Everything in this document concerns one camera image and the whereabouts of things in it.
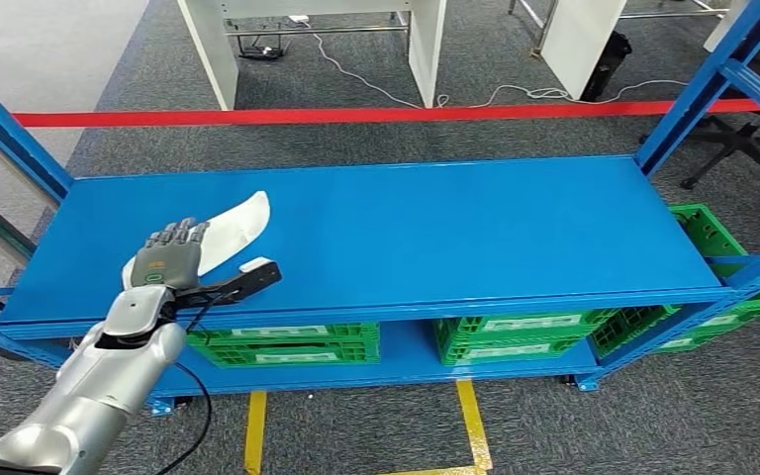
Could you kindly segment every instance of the white cable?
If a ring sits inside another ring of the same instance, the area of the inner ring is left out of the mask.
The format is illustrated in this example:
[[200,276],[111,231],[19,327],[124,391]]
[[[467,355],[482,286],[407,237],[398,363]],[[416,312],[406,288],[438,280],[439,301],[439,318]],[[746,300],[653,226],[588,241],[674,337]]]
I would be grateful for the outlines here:
[[[493,104],[494,99],[497,98],[497,94],[499,94],[499,92],[501,90],[503,90],[503,89],[516,89],[518,91],[522,91],[523,93],[525,93],[525,96],[527,98],[529,98],[529,99],[563,99],[563,100],[566,100],[566,101],[569,101],[569,102],[574,102],[576,104],[609,104],[611,102],[614,102],[614,101],[617,101],[617,100],[621,99],[622,94],[624,94],[626,91],[629,91],[631,89],[637,89],[639,87],[642,87],[642,86],[645,86],[645,85],[648,85],[648,84],[662,84],[662,83],[666,83],[666,84],[679,84],[681,86],[688,86],[689,85],[689,83],[687,83],[687,82],[675,81],[674,79],[653,79],[653,80],[650,80],[650,81],[640,82],[639,84],[634,84],[632,86],[622,87],[619,90],[619,92],[617,93],[617,95],[614,96],[612,99],[608,99],[606,101],[599,101],[599,102],[589,102],[589,101],[579,101],[579,100],[576,100],[576,99],[572,99],[571,97],[569,97],[569,93],[568,92],[564,91],[563,89],[558,89],[556,87],[544,87],[544,88],[541,88],[541,89],[529,90],[529,89],[526,89],[526,88],[524,88],[522,86],[515,86],[514,84],[503,84],[503,85],[497,87],[496,89],[494,89],[494,93],[491,94],[491,97],[488,99],[488,102],[486,102],[484,104],[478,104],[478,105],[475,105],[475,106],[466,106],[466,107],[468,107],[470,109],[477,109],[477,108],[480,108],[480,107],[488,107],[491,104]],[[435,98],[435,101],[436,101],[438,107],[444,107],[447,104],[447,102],[449,102],[449,100],[450,100],[450,96],[448,96],[446,94],[441,94],[441,95],[439,95],[438,97]]]
[[[301,23],[304,26],[306,26],[307,28],[311,28],[310,23],[308,23],[308,22],[301,22]],[[368,82],[364,77],[360,76],[359,74],[356,74],[356,73],[350,72],[350,71],[346,71],[345,69],[342,68],[342,65],[339,64],[339,61],[337,61],[337,60],[333,59],[332,57],[330,57],[328,55],[328,53],[325,51],[325,47],[324,47],[325,42],[322,40],[322,37],[320,37],[316,33],[313,33],[313,36],[316,37],[316,41],[319,42],[319,53],[322,54],[322,57],[324,59],[327,59],[328,61],[330,61],[334,66],[336,66],[336,69],[338,69],[338,71],[341,72],[342,74],[345,74],[347,76],[351,76],[353,78],[359,79],[366,86],[374,89],[375,91],[381,92],[383,95],[385,95],[389,99],[391,99],[391,100],[393,100],[393,101],[395,101],[395,102],[397,102],[399,104],[403,104],[405,106],[409,106],[409,107],[412,107],[412,108],[415,108],[415,109],[422,109],[423,108],[423,107],[418,106],[416,104],[413,104],[411,102],[404,101],[403,99],[398,99],[397,97],[393,96],[388,91],[386,91],[385,89],[383,89],[383,88],[381,88],[379,86],[375,86],[374,84]],[[665,83],[665,84],[679,84],[681,86],[688,86],[689,85],[688,82],[675,81],[674,79],[653,79],[653,80],[650,80],[650,81],[640,82],[639,84],[634,84],[632,86],[622,87],[619,90],[619,92],[617,93],[617,95],[614,96],[612,99],[608,99],[606,101],[600,101],[600,102],[589,102],[589,101],[579,101],[579,100],[576,100],[576,99],[572,99],[571,97],[569,97],[569,93],[567,91],[564,91],[563,89],[558,89],[556,87],[543,87],[543,88],[540,88],[540,89],[527,89],[527,88],[524,88],[522,86],[516,86],[514,84],[502,84],[502,85],[498,86],[496,89],[494,89],[494,92],[491,94],[491,97],[488,99],[488,102],[486,102],[484,104],[478,104],[478,105],[475,105],[475,106],[464,106],[464,107],[467,107],[469,109],[478,109],[480,107],[488,107],[491,104],[493,104],[494,99],[497,98],[497,94],[499,94],[500,91],[502,91],[503,89],[516,89],[518,91],[522,91],[523,93],[525,93],[525,96],[527,98],[529,98],[529,99],[535,99],[535,100],[536,99],[563,99],[563,100],[566,100],[566,101],[569,101],[569,102],[573,102],[573,103],[576,103],[576,104],[609,104],[611,102],[615,102],[615,101],[621,99],[622,94],[624,94],[626,91],[629,91],[631,89],[637,89],[637,88],[640,88],[642,86],[646,86],[648,84],[663,84],[663,83]],[[437,97],[435,97],[435,103],[436,103],[436,105],[437,105],[438,108],[444,107],[449,101],[450,101],[450,96],[448,96],[447,94],[439,94]]]
[[[307,23],[307,22],[301,22],[301,23],[303,23],[307,28],[310,28],[310,24],[309,23]],[[333,59],[332,57],[328,56],[328,53],[325,52],[325,47],[323,46],[323,44],[325,42],[322,40],[322,37],[320,37],[316,33],[313,33],[313,36],[316,37],[316,40],[319,42],[319,52],[322,54],[322,57],[324,59],[327,59],[328,61],[332,62],[333,65],[336,66],[336,69],[339,70],[339,72],[341,72],[342,74],[344,74],[346,76],[351,76],[351,77],[354,77],[356,79],[359,79],[366,86],[368,86],[368,87],[370,87],[370,88],[372,88],[372,89],[374,89],[376,91],[382,92],[386,97],[388,97],[389,99],[391,99],[391,100],[393,100],[393,101],[395,101],[397,103],[400,103],[400,104],[403,104],[403,105],[409,106],[409,107],[414,107],[416,109],[420,109],[421,108],[421,106],[417,106],[417,105],[415,105],[415,104],[413,104],[411,102],[404,101],[403,99],[398,99],[397,97],[389,94],[385,89],[383,89],[383,88],[381,88],[379,86],[375,86],[374,84],[368,82],[364,77],[360,76],[359,74],[356,74],[354,72],[350,72],[350,71],[344,70],[342,68],[342,65],[339,64],[339,61],[337,61],[337,60]]]

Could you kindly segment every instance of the white desk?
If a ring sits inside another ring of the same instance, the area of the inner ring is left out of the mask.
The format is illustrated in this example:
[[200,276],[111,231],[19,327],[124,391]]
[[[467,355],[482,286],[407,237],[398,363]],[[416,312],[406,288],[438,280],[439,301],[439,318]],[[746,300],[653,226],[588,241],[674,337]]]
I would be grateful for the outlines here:
[[707,42],[704,43],[704,48],[706,48],[709,52],[712,52],[715,47],[718,46],[718,43],[723,40],[726,32],[728,32],[729,28],[735,24],[735,21],[738,20],[738,17],[741,15],[741,12],[743,12],[747,7],[748,3],[750,3],[750,0],[732,0],[732,4],[729,6],[729,12],[724,15],[721,23],[719,23],[718,26],[712,31],[712,34],[707,39]]
[[724,20],[707,41],[715,45],[732,25],[749,0],[733,0],[729,11],[713,9],[701,0],[691,0],[699,9],[686,12],[647,12],[623,15],[627,0],[552,0],[549,15],[541,20],[525,0],[511,0],[509,13],[517,2],[541,27],[535,49],[555,73],[573,99],[579,99],[602,56],[619,20],[720,16]]
[[425,107],[432,107],[447,0],[178,0],[223,110],[235,107],[238,61],[225,21],[288,15],[410,12],[409,66]]

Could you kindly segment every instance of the silver robotic arm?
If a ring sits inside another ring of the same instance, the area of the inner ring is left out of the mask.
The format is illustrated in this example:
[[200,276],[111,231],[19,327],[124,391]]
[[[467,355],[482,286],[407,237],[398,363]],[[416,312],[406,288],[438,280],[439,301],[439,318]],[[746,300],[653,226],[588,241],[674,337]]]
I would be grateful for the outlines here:
[[196,269],[206,224],[191,230],[192,224],[168,225],[147,240],[137,254],[134,287],[118,295],[106,319],[62,364],[39,407],[0,438],[0,475],[97,473],[185,346],[176,311],[235,302],[280,279],[274,262],[258,258],[238,277],[200,287]]

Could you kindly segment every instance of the red barrier tape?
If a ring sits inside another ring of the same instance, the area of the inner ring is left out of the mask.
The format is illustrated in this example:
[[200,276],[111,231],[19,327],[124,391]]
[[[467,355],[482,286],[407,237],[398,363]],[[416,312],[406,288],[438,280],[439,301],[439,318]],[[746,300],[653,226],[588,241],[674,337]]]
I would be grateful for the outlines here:
[[[441,109],[254,109],[247,111],[127,111],[17,113],[25,127],[159,127],[278,124],[345,124],[377,122],[485,121],[554,117],[654,116],[668,112],[673,101],[609,104],[522,104]],[[760,111],[750,99],[722,99],[710,112]]]

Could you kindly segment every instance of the white label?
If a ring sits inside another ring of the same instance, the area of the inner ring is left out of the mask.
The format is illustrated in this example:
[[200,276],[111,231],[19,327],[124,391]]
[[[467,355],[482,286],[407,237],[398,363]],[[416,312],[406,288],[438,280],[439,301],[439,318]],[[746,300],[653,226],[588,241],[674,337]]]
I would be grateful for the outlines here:
[[687,346],[692,344],[691,338],[672,339],[668,343],[660,346],[661,348],[676,348],[678,346]]
[[508,348],[474,348],[464,356],[468,358],[491,358],[494,356],[511,356],[515,354],[535,354],[549,351],[551,343],[511,346]]
[[506,330],[548,329],[552,327],[570,327],[581,323],[582,314],[541,317],[539,319],[491,320],[482,332],[504,332]]
[[307,353],[307,354],[256,354],[254,360],[258,363],[308,363],[318,361],[337,361],[336,353]]
[[234,336],[301,336],[328,334],[328,328],[324,325],[310,325],[305,327],[262,327],[259,329],[236,329],[232,330]]
[[728,315],[719,315],[715,317],[714,319],[707,320],[705,323],[701,324],[701,327],[711,327],[713,325],[727,325],[731,324],[738,320],[738,316],[735,314],[728,314]]

